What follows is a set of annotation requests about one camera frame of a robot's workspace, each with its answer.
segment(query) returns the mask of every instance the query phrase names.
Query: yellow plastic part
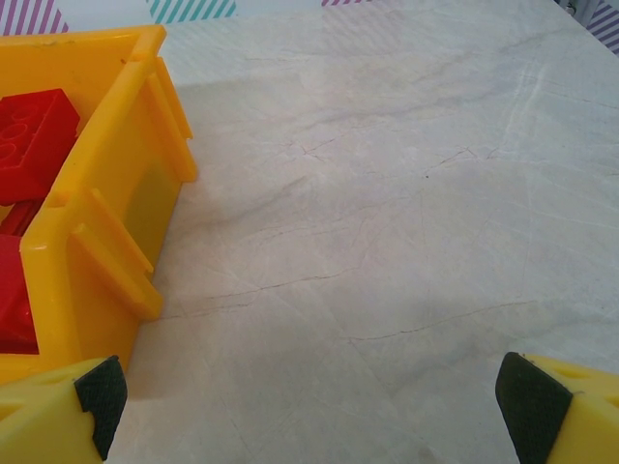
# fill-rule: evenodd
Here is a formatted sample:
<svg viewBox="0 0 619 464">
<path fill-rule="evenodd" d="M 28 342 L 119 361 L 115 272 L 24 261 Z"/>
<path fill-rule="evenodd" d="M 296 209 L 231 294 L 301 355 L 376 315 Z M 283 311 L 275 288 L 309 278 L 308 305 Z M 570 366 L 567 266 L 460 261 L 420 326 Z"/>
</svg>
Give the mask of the yellow plastic part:
<svg viewBox="0 0 619 464">
<path fill-rule="evenodd" d="M 82 412 L 74 379 L 102 362 L 80 362 L 0 387 L 0 462 L 101 463 L 95 420 Z"/>
<path fill-rule="evenodd" d="M 619 462 L 619 375 L 541 356 L 524 358 L 573 395 L 546 464 Z"/>
<path fill-rule="evenodd" d="M 127 367 L 181 185 L 189 124 L 160 26 L 0 40 L 0 97 L 62 88 L 78 139 L 21 241 L 39 355 L 0 355 L 0 383 L 91 358 Z"/>
<path fill-rule="evenodd" d="M 4 219 L 9 214 L 10 210 L 10 206 L 0 206 L 0 222 L 2 222 L 2 219 Z"/>
</svg>

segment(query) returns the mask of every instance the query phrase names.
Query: teal striped fabric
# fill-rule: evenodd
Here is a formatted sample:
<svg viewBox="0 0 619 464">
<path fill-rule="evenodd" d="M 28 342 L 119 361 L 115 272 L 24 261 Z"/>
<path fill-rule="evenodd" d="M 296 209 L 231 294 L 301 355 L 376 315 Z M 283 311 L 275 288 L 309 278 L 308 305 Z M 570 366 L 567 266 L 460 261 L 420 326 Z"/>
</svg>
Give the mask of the teal striped fabric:
<svg viewBox="0 0 619 464">
<path fill-rule="evenodd" d="M 157 24 L 231 17 L 235 0 L 146 0 Z"/>
</svg>

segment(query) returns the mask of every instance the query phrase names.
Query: purple striped fabric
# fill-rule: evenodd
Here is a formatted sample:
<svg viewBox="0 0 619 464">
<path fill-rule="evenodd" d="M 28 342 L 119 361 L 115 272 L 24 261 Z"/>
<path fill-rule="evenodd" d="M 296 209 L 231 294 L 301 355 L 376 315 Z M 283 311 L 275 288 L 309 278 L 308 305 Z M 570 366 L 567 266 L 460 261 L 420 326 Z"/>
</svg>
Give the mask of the purple striped fabric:
<svg viewBox="0 0 619 464">
<path fill-rule="evenodd" d="M 600 0 L 587 30 L 610 51 L 619 55 L 619 11 Z"/>
<path fill-rule="evenodd" d="M 0 0 L 3 36 L 69 31 L 55 0 Z"/>
<path fill-rule="evenodd" d="M 371 2 L 371 0 L 322 0 L 323 7 L 336 7 L 337 5 L 348 5 L 350 3 Z"/>
</svg>

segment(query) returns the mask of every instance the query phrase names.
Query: table surface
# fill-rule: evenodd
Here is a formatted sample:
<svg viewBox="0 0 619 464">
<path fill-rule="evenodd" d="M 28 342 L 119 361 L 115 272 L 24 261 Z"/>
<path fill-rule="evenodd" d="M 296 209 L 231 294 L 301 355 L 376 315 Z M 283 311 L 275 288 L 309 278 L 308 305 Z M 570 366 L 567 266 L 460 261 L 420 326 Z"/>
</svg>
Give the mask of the table surface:
<svg viewBox="0 0 619 464">
<path fill-rule="evenodd" d="M 516 463 L 506 352 L 619 371 L 619 60 L 550 0 L 168 32 L 200 178 L 110 463 Z"/>
</svg>

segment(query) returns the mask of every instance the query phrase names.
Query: red toy block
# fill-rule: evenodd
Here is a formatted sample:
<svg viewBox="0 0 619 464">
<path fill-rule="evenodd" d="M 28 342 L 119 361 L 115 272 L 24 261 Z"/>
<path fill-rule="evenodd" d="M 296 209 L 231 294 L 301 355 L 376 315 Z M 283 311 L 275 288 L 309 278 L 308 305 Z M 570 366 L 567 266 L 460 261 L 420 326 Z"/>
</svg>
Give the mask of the red toy block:
<svg viewBox="0 0 619 464">
<path fill-rule="evenodd" d="M 78 122 L 60 89 L 0 100 L 0 205 L 47 196 L 75 143 Z"/>
<path fill-rule="evenodd" d="M 38 354 L 19 255 L 19 237 L 0 235 L 0 353 Z"/>
<path fill-rule="evenodd" d="M 9 215 L 0 221 L 0 235 L 23 237 L 41 205 L 43 200 L 22 201 L 13 205 Z"/>
</svg>

